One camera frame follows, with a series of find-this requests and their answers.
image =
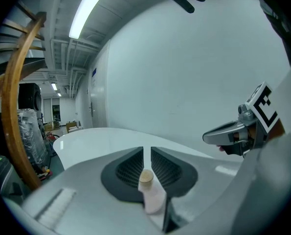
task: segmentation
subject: curved wooden post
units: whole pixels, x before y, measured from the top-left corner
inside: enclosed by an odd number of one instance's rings
[[[2,90],[2,123],[7,147],[16,171],[32,190],[38,188],[41,181],[23,147],[17,117],[17,93],[24,59],[45,20],[46,13],[39,12],[36,20],[26,27],[28,32],[19,38],[18,49],[13,51],[6,68]]]

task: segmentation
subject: black speaker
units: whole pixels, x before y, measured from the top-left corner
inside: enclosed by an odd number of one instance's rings
[[[20,84],[18,95],[19,109],[32,109],[41,112],[41,89],[37,84]]]

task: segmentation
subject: white table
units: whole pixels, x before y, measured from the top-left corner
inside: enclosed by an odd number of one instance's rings
[[[83,161],[139,146],[144,147],[144,168],[151,168],[151,146],[211,158],[204,153],[157,136],[116,128],[92,128],[69,133],[58,138],[53,148],[66,170]]]

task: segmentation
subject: fluorescent light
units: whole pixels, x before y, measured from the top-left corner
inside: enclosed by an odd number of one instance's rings
[[[56,84],[55,83],[52,83],[52,87],[55,91],[57,91],[57,87],[56,87]]]
[[[78,39],[92,9],[99,0],[82,0],[72,21],[69,37]]]

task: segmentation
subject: floor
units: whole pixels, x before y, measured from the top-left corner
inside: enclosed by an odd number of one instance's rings
[[[61,137],[62,135],[67,134],[66,126],[65,125],[61,126],[60,130],[54,130],[51,131],[51,133]],[[42,184],[46,184],[49,180],[52,180],[53,178],[55,178],[57,175],[64,171],[63,164],[58,155],[51,158],[49,169],[51,170],[53,175],[50,176],[48,179],[43,180]]]

